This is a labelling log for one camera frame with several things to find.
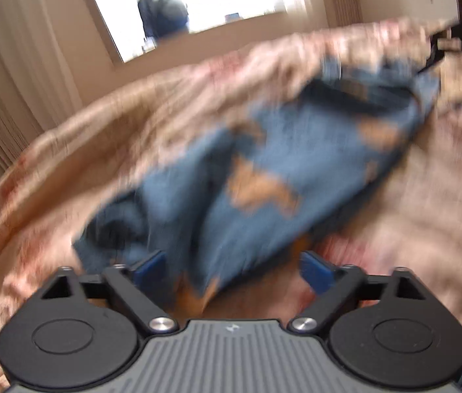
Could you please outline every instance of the gray ribbed panel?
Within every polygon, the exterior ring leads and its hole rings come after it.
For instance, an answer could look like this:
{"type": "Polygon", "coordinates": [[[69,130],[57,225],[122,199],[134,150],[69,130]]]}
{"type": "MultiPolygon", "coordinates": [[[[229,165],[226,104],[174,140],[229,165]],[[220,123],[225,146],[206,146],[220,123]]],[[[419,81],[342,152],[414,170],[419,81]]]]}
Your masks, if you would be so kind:
{"type": "MultiPolygon", "coordinates": [[[[383,392],[341,371],[312,337],[277,321],[192,321],[176,335],[149,340],[123,375],[90,393],[383,392]]],[[[457,393],[448,384],[432,393],[457,393]]],[[[13,387],[10,393],[30,390],[13,387]]]]}

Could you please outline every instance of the pink blanket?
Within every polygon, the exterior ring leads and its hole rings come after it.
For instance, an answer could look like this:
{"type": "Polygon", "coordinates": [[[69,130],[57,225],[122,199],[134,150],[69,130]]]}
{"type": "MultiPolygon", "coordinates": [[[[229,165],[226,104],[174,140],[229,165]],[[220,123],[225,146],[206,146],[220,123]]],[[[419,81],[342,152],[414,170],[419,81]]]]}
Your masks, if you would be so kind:
{"type": "MultiPolygon", "coordinates": [[[[218,123],[250,128],[250,102],[294,98],[326,54],[369,67],[384,57],[423,61],[435,27],[393,21],[261,43],[130,84],[39,137],[0,180],[0,328],[58,266],[80,271],[73,238],[151,167],[173,161],[218,123]]],[[[462,100],[462,57],[448,63],[439,68],[438,110],[401,166],[319,251],[369,272],[409,266],[462,322],[462,112],[441,115],[462,100]]],[[[295,256],[309,245],[297,241],[295,256]]],[[[184,293],[179,317],[205,308],[204,316],[286,321],[312,299],[295,259],[208,306],[184,293]]],[[[0,369],[0,391],[5,386],[0,369]]]]}

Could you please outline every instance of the white sheer curtain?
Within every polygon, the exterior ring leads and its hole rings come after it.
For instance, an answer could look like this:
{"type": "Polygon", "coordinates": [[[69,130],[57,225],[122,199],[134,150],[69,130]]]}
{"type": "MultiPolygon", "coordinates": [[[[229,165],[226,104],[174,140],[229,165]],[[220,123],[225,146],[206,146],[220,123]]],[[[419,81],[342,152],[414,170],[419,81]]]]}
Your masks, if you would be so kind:
{"type": "Polygon", "coordinates": [[[0,174],[81,106],[44,0],[0,0],[0,174]]]}

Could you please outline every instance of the bedspread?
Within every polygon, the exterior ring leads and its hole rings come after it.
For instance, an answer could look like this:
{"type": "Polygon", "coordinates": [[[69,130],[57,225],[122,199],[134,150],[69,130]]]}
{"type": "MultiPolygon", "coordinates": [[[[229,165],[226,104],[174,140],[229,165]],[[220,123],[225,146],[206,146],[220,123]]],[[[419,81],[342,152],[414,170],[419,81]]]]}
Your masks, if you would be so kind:
{"type": "MultiPolygon", "coordinates": [[[[423,62],[438,26],[400,20],[257,44],[125,86],[39,137],[0,180],[0,328],[58,266],[81,270],[73,239],[148,170],[177,160],[219,123],[247,128],[249,102],[295,98],[325,55],[369,69],[383,57],[423,62]]],[[[409,266],[462,321],[462,112],[441,115],[462,101],[462,55],[437,69],[433,119],[372,202],[319,250],[369,272],[409,266]]],[[[296,241],[295,256],[309,246],[296,241]]],[[[311,298],[293,259],[204,314],[287,320],[311,298]]]]}

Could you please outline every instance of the white logo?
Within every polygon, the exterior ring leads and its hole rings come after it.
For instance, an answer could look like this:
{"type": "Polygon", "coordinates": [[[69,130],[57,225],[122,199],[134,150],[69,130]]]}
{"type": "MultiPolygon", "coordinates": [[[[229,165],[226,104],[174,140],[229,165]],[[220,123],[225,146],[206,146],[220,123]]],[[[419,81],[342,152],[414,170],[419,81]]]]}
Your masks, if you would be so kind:
{"type": "Polygon", "coordinates": [[[229,327],[226,327],[226,329],[229,332],[235,332],[237,329],[240,329],[240,327],[237,324],[234,323],[233,325],[229,325],[229,327]]]}

